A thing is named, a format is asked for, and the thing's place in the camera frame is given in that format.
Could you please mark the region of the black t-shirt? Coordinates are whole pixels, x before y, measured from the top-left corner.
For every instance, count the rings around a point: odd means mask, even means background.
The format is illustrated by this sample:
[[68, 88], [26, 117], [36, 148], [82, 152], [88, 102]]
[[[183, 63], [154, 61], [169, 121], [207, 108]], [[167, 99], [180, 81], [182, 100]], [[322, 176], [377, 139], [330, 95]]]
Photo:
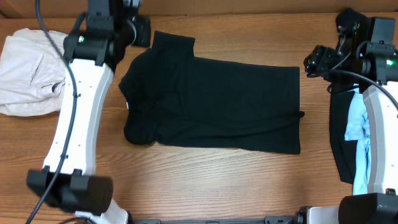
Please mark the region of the black t-shirt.
[[300, 153], [300, 69], [196, 57], [195, 40], [156, 32], [119, 88], [126, 139], [180, 147]]

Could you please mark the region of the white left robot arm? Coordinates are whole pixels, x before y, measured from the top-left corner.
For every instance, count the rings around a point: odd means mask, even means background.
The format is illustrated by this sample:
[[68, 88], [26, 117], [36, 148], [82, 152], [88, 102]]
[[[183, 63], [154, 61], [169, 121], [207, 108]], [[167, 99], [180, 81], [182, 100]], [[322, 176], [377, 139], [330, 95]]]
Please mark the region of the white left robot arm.
[[104, 99], [128, 45], [148, 47], [146, 16], [82, 13], [63, 42], [65, 92], [53, 143], [27, 186], [40, 204], [87, 223], [131, 223], [113, 200], [113, 181], [96, 175], [96, 142]]

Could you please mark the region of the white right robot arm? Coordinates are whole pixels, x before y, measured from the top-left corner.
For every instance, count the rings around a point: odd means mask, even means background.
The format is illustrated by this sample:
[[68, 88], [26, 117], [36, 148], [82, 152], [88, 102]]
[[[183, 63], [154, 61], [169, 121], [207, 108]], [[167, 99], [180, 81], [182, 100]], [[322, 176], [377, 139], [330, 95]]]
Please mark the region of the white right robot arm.
[[308, 77], [356, 82], [369, 115], [371, 165], [367, 193], [338, 206], [301, 209], [295, 223], [397, 223], [397, 50], [366, 44], [347, 54], [318, 45], [304, 60]]

